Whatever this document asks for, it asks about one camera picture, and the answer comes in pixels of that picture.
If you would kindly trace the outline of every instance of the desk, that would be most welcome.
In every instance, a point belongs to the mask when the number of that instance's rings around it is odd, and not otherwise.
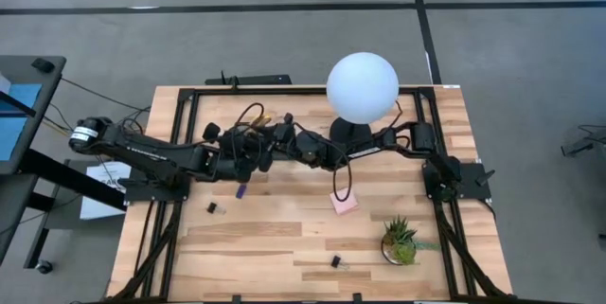
[[[179,87],[174,86],[156,89],[147,135],[169,140],[178,92]],[[437,86],[435,93],[448,153],[461,161],[473,161],[477,151],[461,90]],[[194,141],[211,121],[229,128],[254,101],[263,103],[265,113],[272,118],[280,119],[290,112],[301,125],[324,136],[328,136],[335,118],[325,96],[203,96]],[[400,103],[401,122],[416,120],[412,98],[400,96]],[[373,123],[373,132],[389,125],[396,114],[394,109]],[[427,107],[425,115],[431,118]],[[331,173],[295,162],[276,161],[268,173],[253,174],[241,200],[235,197],[236,183],[193,184],[183,205],[169,300],[230,301],[232,295],[242,295],[242,300],[350,301],[353,293],[362,293],[364,300],[447,299],[439,251],[418,251],[418,264],[393,266],[379,250],[383,222],[397,214],[409,219],[419,231],[418,239],[437,242],[435,215],[425,197],[421,164],[393,152],[352,161],[352,190],[360,208],[342,217],[335,215],[330,204]],[[339,171],[337,179],[340,187],[347,186],[345,170]],[[205,208],[211,200],[227,213],[208,214]],[[127,210],[107,295],[121,290],[133,275],[148,205],[138,203]],[[459,205],[470,252],[494,283],[510,292],[491,213],[475,200],[462,200]],[[330,267],[335,254],[350,265],[348,271]],[[454,251],[453,255],[458,290],[464,294],[460,262]],[[161,256],[152,295],[158,294],[163,264]]]
[[[34,68],[31,64],[37,58],[51,62],[54,68],[48,73]],[[42,85],[32,106],[36,115],[27,119],[10,159],[0,161],[0,231],[2,232],[0,233],[0,264],[9,249],[26,206],[49,212],[56,205],[62,204],[55,202],[55,197],[44,196],[33,191],[38,176],[57,185],[74,189],[106,205],[124,208],[124,195],[121,192],[30,148],[46,109],[57,90],[64,67],[64,57],[0,56],[0,71],[11,83]],[[26,260],[26,268],[33,268],[38,262],[46,234],[47,230],[39,230],[36,235]]]

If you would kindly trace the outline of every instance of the small plant pot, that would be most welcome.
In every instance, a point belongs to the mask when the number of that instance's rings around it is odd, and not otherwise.
[[[383,257],[385,258],[385,260],[387,260],[387,262],[389,262],[392,265],[397,265],[397,266],[406,266],[409,264],[405,264],[401,261],[396,260],[393,255],[392,255],[392,246],[386,245],[383,242],[383,239],[381,239],[381,252],[383,253]]]

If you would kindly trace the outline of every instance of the wooden tabletop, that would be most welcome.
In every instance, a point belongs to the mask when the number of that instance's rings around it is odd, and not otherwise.
[[[169,140],[178,90],[177,86],[156,89],[147,135]],[[436,96],[448,153],[464,162],[475,160],[477,151],[461,89],[437,86]],[[324,136],[335,119],[325,96],[202,96],[194,140],[200,139],[211,121],[222,129],[231,127],[255,101],[263,103],[266,114],[275,120],[290,112],[306,129]],[[401,122],[416,120],[412,97],[402,95],[400,103]],[[431,118],[427,104],[425,113]],[[389,125],[396,114],[394,107],[371,125],[373,132]],[[251,111],[244,120],[255,115]],[[332,174],[296,162],[276,161],[269,172],[254,173],[241,200],[235,197],[238,184],[233,182],[192,184],[179,227],[169,300],[231,300],[232,295],[242,295],[242,300],[351,300],[353,293],[362,293],[364,300],[447,299],[439,251],[418,251],[415,265],[394,266],[384,260],[379,248],[383,222],[398,214],[417,229],[419,240],[437,242],[421,163],[394,152],[352,161],[352,191],[360,205],[344,216],[337,216],[330,203]],[[337,183],[339,188],[347,186],[346,169],[339,170]],[[207,213],[210,201],[224,207],[226,214]],[[133,275],[148,205],[128,208],[108,295],[117,293]],[[475,200],[462,200],[459,205],[470,252],[494,283],[509,293],[492,215]],[[349,270],[331,268],[334,255],[349,264]],[[460,261],[454,250],[453,255],[459,292],[464,294]],[[164,256],[156,265],[153,294],[158,294],[158,269],[163,268]]]

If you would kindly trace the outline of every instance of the black floor stripe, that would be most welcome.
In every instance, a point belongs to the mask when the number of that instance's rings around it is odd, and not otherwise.
[[[315,10],[396,10],[415,9],[413,3],[326,3],[232,6],[168,6],[80,9],[0,9],[0,15],[97,15],[97,14],[172,14],[213,12],[315,11]]]
[[[606,8],[606,1],[427,3],[426,9],[579,9]]]
[[[429,28],[429,20],[427,19],[427,11],[425,11],[425,3],[423,0],[415,0],[417,5],[417,15],[419,16],[420,34],[423,39],[423,46],[427,54],[427,62],[429,64],[429,73],[433,84],[442,84],[442,77],[439,75],[437,67],[436,49],[432,40],[432,32]]]

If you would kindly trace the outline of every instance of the pink sticky note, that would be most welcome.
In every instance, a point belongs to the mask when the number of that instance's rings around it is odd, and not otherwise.
[[[339,199],[343,199],[348,194],[348,189],[344,188],[338,190],[337,194],[339,195]],[[337,212],[337,215],[343,215],[358,208],[358,200],[356,200],[356,195],[353,193],[353,190],[349,194],[348,199],[344,202],[340,202],[339,200],[337,200],[337,198],[334,196],[334,193],[330,194],[330,201],[332,202],[332,206]]]

